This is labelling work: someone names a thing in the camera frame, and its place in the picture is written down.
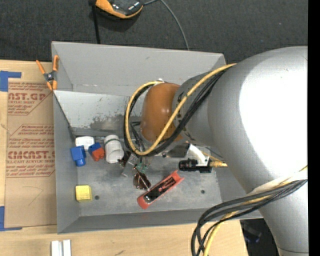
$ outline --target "white connector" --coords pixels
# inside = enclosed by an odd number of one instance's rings
[[[51,241],[51,256],[71,256],[71,240]]]
[[[77,147],[84,146],[85,151],[88,151],[88,148],[93,144],[95,144],[95,139],[91,136],[82,136],[75,139],[75,145]]]

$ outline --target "red utility knife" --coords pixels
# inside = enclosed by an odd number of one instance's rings
[[[175,170],[168,177],[154,185],[149,191],[137,198],[137,202],[142,209],[147,209],[154,201],[162,197],[165,193],[173,189],[184,180]]]

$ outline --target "blue tape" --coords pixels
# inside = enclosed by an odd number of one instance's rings
[[[0,71],[0,91],[8,91],[8,79],[21,78],[21,72]]]
[[[22,229],[22,227],[5,228],[5,207],[0,206],[0,232],[9,231],[9,230],[20,230],[20,229]]]

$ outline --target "blue plastic block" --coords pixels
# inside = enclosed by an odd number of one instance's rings
[[[21,72],[0,71],[0,91],[8,91],[8,78],[21,78]]]
[[[101,148],[101,145],[100,145],[99,142],[97,142],[97,143],[89,146],[88,152],[89,152],[90,155],[92,155],[92,152],[93,152],[93,151],[96,151],[97,149],[100,149],[100,148]]]
[[[76,166],[80,167],[86,164],[85,158],[87,157],[87,155],[85,147],[83,145],[70,148],[70,152]]]
[[[5,228],[5,207],[0,206],[0,231],[20,230],[22,227]]]

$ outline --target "black floor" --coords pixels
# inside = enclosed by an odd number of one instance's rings
[[[268,50],[308,44],[307,0],[164,0],[191,51],[223,53],[227,63]],[[96,43],[88,0],[0,1],[0,59],[51,61],[51,41]],[[98,13],[102,44],[186,49],[173,15],[160,0],[131,20]],[[246,223],[261,232],[250,256],[276,256],[263,219]]]

